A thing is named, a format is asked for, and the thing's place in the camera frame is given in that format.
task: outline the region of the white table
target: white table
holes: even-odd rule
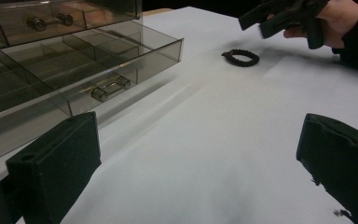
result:
[[[296,147],[307,113],[358,129],[358,72],[193,7],[144,25],[184,37],[182,61],[95,108],[103,164],[62,223],[351,223]],[[230,49],[261,61],[233,66]]]

